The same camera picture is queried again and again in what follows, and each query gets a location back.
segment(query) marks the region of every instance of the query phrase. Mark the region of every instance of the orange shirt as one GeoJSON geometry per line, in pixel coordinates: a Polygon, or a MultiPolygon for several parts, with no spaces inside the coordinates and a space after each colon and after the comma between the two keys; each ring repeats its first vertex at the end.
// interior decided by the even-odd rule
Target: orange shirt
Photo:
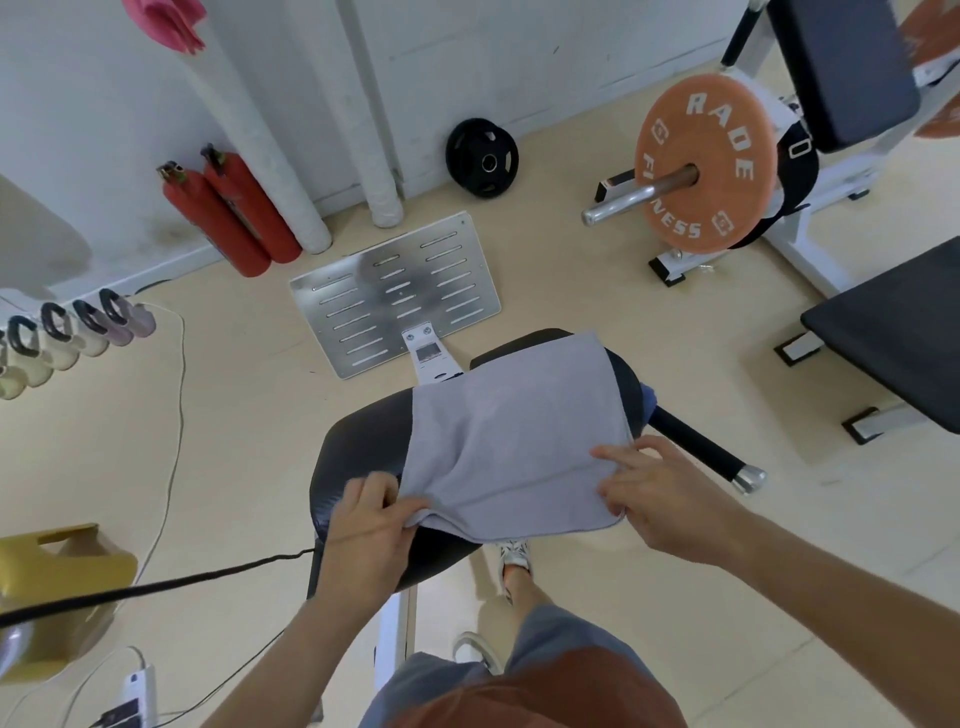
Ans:
{"type": "Polygon", "coordinates": [[[411,708],[390,725],[686,728],[686,721],[670,693],[626,657],[586,647],[519,674],[458,688],[411,708]]]}

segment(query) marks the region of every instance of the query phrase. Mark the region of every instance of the metal footplate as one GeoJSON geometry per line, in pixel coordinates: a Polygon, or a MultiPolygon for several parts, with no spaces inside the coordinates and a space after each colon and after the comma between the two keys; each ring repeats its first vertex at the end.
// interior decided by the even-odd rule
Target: metal footplate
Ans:
{"type": "Polygon", "coordinates": [[[465,212],[290,281],[294,299],[341,379],[408,352],[404,332],[447,336],[500,312],[465,212]]]}

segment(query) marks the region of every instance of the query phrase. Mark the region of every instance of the fire extinguisher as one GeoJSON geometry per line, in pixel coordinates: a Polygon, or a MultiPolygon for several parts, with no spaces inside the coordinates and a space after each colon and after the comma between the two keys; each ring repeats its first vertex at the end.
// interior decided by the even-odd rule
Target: fire extinguisher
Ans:
{"type": "Polygon", "coordinates": [[[220,152],[212,144],[207,144],[201,154],[206,159],[204,177],[250,228],[267,254],[277,263],[300,257],[303,248],[240,155],[220,152]]]}
{"type": "Polygon", "coordinates": [[[253,278],[270,267],[270,257],[200,172],[174,161],[158,167],[163,196],[180,214],[200,228],[241,276],[253,278]]]}

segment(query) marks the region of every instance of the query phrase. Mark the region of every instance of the power strip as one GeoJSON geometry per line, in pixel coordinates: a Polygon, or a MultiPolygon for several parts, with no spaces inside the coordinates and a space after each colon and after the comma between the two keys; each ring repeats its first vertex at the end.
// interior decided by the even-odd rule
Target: power strip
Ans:
{"type": "Polygon", "coordinates": [[[156,675],[153,665],[124,680],[120,705],[94,723],[98,728],[152,728],[156,725],[156,675]]]}

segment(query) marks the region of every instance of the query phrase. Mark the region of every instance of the gym machine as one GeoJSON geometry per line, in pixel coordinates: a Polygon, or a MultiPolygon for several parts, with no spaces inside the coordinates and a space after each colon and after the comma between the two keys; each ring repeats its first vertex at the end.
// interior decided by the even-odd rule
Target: gym machine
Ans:
{"type": "Polygon", "coordinates": [[[793,366],[828,346],[904,400],[845,421],[853,439],[927,420],[960,433],[960,349],[949,343],[960,331],[945,313],[960,309],[960,238],[857,285],[808,234],[814,212],[868,194],[911,134],[960,135],[960,4],[924,0],[897,28],[886,0],[752,2],[720,72],[667,89],[644,122],[635,169],[601,182],[583,220],[643,205],[671,245],[650,263],[667,286],[765,237],[828,299],[778,355],[793,366]],[[796,96],[756,82],[775,43],[796,96]],[[871,139],[821,169],[818,152],[871,139]]]}

